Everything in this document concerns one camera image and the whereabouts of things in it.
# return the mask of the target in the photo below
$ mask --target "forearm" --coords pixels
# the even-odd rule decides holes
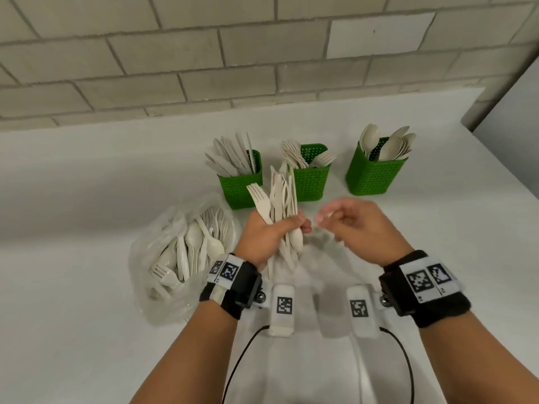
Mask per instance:
[[[201,302],[131,404],[218,404],[238,321],[216,302]]]
[[[539,397],[539,380],[472,312],[420,329],[449,404],[524,404]]]

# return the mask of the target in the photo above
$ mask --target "person's right hand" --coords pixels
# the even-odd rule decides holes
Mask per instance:
[[[414,250],[372,201],[334,200],[320,209],[316,222],[358,257],[382,267]]]

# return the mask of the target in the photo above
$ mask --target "green basket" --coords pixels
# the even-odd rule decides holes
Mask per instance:
[[[387,137],[380,139],[380,143],[376,146],[378,153],[387,139]],[[346,173],[348,190],[354,196],[372,196],[374,194],[385,193],[407,160],[369,162],[363,154],[361,147],[357,145],[354,158]]]
[[[301,155],[307,163],[328,148],[320,143],[302,144]],[[324,195],[324,187],[328,179],[331,164],[322,169],[294,169],[296,197],[298,201],[317,201]]]
[[[233,210],[254,207],[254,202],[249,191],[247,191],[247,186],[253,183],[257,183],[260,187],[262,186],[262,160],[260,159],[260,153],[257,150],[253,150],[253,155],[254,165],[257,167],[256,174],[236,177],[222,177],[217,175],[221,182],[226,202]]]

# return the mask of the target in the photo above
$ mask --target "person's right arm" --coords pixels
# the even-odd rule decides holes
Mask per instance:
[[[371,201],[332,201],[320,209],[316,222],[358,257],[382,267],[414,250]],[[442,319],[419,333],[449,404],[539,401],[539,380],[472,312]]]

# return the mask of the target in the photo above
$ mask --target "clear plastic bag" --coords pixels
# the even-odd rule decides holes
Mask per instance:
[[[191,317],[198,305],[200,292],[205,285],[204,279],[211,267],[206,267],[205,271],[197,273],[169,292],[171,298],[168,300],[155,297],[152,286],[157,281],[149,269],[172,239],[184,236],[187,224],[209,207],[223,210],[224,218],[230,225],[230,239],[223,245],[226,253],[232,252],[241,228],[224,198],[218,194],[208,194],[170,207],[145,228],[131,245],[128,268],[133,294],[142,314],[153,325],[183,323]]]

